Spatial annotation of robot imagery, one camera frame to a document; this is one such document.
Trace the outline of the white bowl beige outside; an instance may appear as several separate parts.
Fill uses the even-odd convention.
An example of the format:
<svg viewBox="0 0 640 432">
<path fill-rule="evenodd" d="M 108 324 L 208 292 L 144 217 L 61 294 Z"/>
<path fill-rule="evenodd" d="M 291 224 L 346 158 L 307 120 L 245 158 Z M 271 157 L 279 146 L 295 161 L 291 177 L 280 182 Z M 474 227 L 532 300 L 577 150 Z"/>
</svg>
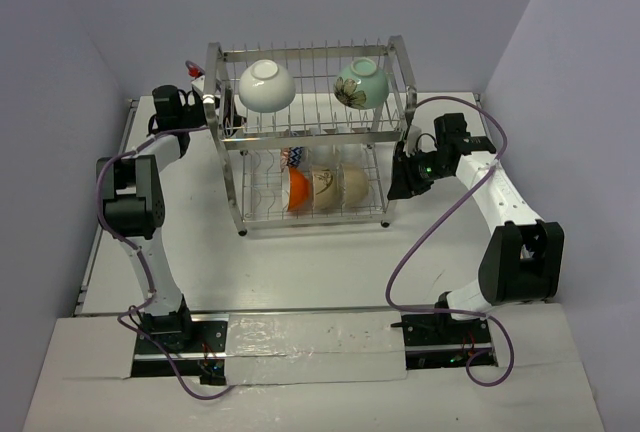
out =
<svg viewBox="0 0 640 432">
<path fill-rule="evenodd" d="M 367 198 L 369 178 L 361 167 L 344 163 L 341 165 L 339 176 L 345 207 L 356 207 Z"/>
</svg>

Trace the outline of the white bowl pink rim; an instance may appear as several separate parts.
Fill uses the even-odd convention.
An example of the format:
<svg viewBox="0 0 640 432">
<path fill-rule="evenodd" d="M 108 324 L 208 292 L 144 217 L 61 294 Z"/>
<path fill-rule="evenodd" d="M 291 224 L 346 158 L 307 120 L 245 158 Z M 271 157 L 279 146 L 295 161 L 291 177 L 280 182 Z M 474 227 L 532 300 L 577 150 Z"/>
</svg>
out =
<svg viewBox="0 0 640 432">
<path fill-rule="evenodd" d="M 297 168 L 288 167 L 285 172 L 282 196 L 287 212 L 309 208 L 311 203 L 309 179 Z"/>
</svg>

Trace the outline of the red patterned bowl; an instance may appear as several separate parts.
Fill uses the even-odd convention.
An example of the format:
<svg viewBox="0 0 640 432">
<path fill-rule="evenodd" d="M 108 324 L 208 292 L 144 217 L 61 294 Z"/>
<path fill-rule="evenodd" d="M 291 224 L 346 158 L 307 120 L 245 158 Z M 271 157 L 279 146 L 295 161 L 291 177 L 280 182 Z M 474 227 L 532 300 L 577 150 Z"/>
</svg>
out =
<svg viewBox="0 0 640 432">
<path fill-rule="evenodd" d="M 280 168 L 298 168 L 306 158 L 304 147 L 283 148 L 280 152 Z"/>
</svg>

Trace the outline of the pale green bowl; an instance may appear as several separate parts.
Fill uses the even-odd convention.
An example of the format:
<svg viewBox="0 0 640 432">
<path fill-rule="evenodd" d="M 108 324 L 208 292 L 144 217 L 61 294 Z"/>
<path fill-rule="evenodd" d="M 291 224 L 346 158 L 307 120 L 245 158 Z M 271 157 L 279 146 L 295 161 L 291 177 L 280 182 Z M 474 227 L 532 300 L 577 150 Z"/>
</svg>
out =
<svg viewBox="0 0 640 432">
<path fill-rule="evenodd" d="M 348 108 L 375 109 L 388 98 L 388 79 L 372 59 L 358 57 L 340 71 L 334 82 L 333 93 Z"/>
</svg>

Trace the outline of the steel two-tier dish rack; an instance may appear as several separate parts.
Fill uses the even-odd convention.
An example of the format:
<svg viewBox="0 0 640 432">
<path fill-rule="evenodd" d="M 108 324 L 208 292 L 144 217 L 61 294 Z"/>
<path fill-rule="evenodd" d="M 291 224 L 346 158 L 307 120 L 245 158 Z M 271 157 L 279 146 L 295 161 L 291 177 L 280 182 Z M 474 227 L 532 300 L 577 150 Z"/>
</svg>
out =
<svg viewBox="0 0 640 432">
<path fill-rule="evenodd" d="M 389 85 L 385 101 L 367 109 L 338 101 L 333 85 L 352 60 L 368 58 Z M 261 114 L 241 103 L 240 77 L 250 65 L 270 59 L 292 75 L 296 95 L 290 105 Z M 207 47 L 202 100 L 216 152 L 232 221 L 240 236 L 259 229 L 338 225 L 391 224 L 395 205 L 388 201 L 393 148 L 407 130 L 408 114 L 417 103 L 416 80 L 405 40 L 393 35 L 385 42 L 344 45 L 297 45 L 282 48 L 225 50 Z M 284 150 L 302 150 L 304 173 L 314 164 L 316 149 L 338 152 L 358 148 L 359 165 L 367 177 L 365 199 L 315 211 L 310 203 L 288 210 L 285 201 Z"/>
</svg>

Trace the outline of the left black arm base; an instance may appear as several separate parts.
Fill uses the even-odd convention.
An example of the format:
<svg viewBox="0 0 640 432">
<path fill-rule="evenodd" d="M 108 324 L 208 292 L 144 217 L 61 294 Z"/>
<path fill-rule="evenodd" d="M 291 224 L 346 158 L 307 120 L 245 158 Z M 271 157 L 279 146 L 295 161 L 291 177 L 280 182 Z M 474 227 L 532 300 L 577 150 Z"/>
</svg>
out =
<svg viewBox="0 0 640 432">
<path fill-rule="evenodd" d="M 197 379 L 200 385 L 226 386 L 227 330 L 227 319 L 194 320 L 189 339 L 164 345 L 164 349 L 171 355 L 184 379 Z M 151 342 L 139 336 L 134 347 L 131 377 L 171 376 L 174 376 L 174 371 L 165 355 Z"/>
</svg>

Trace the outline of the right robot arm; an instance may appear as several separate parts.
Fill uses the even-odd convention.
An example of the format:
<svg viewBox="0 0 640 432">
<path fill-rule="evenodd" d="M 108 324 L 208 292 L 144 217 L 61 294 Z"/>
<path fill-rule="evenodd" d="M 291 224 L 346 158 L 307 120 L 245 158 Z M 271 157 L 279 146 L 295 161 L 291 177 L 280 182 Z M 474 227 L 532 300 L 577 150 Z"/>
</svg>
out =
<svg viewBox="0 0 640 432">
<path fill-rule="evenodd" d="M 509 303 L 544 301 L 558 290 L 565 234 L 546 222 L 523 199 L 500 165 L 498 150 L 486 136 L 473 136 L 461 113 L 434 120 L 435 149 L 405 152 L 399 142 L 392 161 L 391 201 L 428 191 L 440 179 L 464 185 L 466 200 L 478 206 L 491 238 L 477 278 L 441 295 L 435 334 L 446 343 L 459 341 L 469 321 Z"/>
</svg>

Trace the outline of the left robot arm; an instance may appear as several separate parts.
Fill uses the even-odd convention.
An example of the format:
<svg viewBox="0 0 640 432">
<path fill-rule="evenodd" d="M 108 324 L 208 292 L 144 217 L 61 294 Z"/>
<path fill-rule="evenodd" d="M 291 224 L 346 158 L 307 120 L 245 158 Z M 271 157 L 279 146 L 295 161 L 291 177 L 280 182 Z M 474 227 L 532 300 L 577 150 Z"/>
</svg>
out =
<svg viewBox="0 0 640 432">
<path fill-rule="evenodd" d="M 154 113 L 145 141 L 96 163 L 96 205 L 102 229 L 125 249 L 144 302 L 128 309 L 137 333 L 169 353 L 188 348 L 195 325 L 170 270 L 162 238 L 166 207 L 160 173 L 182 159 L 191 135 L 204 129 L 204 100 L 195 88 L 152 91 Z"/>
</svg>

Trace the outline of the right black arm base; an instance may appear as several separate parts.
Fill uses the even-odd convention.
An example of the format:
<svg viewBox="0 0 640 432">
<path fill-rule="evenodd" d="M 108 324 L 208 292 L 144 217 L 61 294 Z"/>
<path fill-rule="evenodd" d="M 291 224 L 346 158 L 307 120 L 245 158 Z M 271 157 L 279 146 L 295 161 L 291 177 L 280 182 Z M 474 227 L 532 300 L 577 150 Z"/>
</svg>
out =
<svg viewBox="0 0 640 432">
<path fill-rule="evenodd" d="M 390 327 L 404 341 L 407 370 L 464 369 L 496 366 L 494 344 L 485 319 L 465 316 L 455 320 L 449 313 L 398 308 L 400 318 Z"/>
</svg>

